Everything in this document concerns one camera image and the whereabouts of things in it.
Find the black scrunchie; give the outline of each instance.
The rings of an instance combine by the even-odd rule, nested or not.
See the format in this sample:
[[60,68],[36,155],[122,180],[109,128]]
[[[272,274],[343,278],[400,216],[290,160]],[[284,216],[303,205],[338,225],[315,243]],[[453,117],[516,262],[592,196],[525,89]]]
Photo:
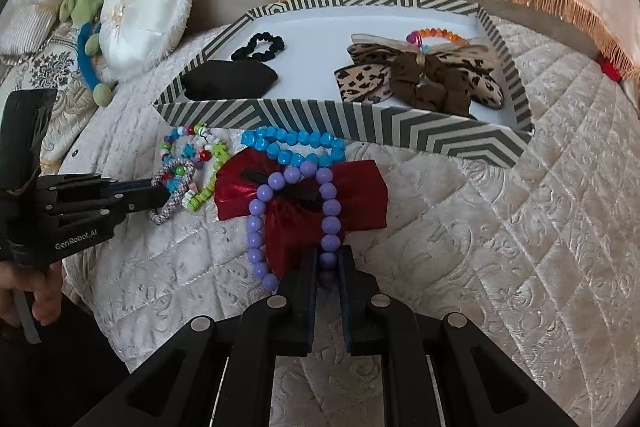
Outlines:
[[[264,53],[254,53],[255,47],[258,45],[258,41],[270,42],[271,46]],[[284,41],[282,37],[272,36],[270,33],[256,33],[244,48],[238,48],[231,55],[231,60],[245,60],[250,58],[252,60],[258,60],[259,62],[267,62],[272,58],[275,58],[276,54],[284,49]]]

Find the red satin bow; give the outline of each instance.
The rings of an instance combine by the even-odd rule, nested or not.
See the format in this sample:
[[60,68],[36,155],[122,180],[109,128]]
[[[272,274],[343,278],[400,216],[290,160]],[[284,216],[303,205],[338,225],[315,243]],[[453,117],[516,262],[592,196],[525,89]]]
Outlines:
[[[247,147],[227,161],[216,177],[214,200],[221,221],[248,216],[249,202],[255,198],[257,185],[240,177],[243,171],[263,174],[282,171],[284,167],[264,153]],[[372,230],[386,227],[386,184],[373,160],[339,163],[331,167],[334,185],[338,189],[340,238],[351,230]],[[300,187],[318,190],[315,179],[305,179]],[[277,196],[267,203],[265,217],[266,256],[271,270],[279,278],[300,268],[306,248],[319,245],[324,233],[324,215],[302,208]]]

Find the silver bolt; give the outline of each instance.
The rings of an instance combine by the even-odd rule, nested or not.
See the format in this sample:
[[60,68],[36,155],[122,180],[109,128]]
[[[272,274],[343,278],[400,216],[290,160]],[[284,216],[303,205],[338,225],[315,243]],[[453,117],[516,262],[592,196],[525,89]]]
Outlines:
[[207,317],[196,317],[191,321],[193,331],[207,331],[210,325],[211,321]]
[[287,305],[287,298],[283,295],[272,295],[267,299],[267,306],[269,308],[284,308]]
[[464,328],[466,326],[466,317],[462,313],[450,313],[447,315],[447,322],[454,328]]
[[383,293],[376,293],[371,298],[371,304],[373,304],[376,308],[386,308],[391,304],[391,299],[389,295],[384,295]]

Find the quilted bedspread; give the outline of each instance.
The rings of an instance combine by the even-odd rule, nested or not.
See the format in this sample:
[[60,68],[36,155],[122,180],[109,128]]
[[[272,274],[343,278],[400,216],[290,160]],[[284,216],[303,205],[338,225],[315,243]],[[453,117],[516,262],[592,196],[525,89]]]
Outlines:
[[[640,387],[640,123],[586,56],[496,20],[536,134],[510,170],[354,142],[388,185],[388,227],[348,235],[359,269],[421,314],[461,311],[580,426],[612,427]],[[121,84],[61,172],[150,176],[167,126],[151,107],[215,31]],[[239,150],[238,132],[220,131]],[[265,295],[243,256],[244,219],[208,203],[157,227],[130,214],[114,239],[66,260],[69,282],[134,369],[197,314]],[[273,426],[382,426],[379,360],[345,353],[337,293],[319,290],[313,353],[278,361]]]

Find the round pillow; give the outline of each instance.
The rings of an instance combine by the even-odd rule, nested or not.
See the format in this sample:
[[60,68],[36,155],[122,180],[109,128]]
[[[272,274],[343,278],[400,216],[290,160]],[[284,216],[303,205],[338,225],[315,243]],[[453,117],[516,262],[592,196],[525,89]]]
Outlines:
[[121,79],[155,66],[184,33],[191,0],[104,0],[100,48]]

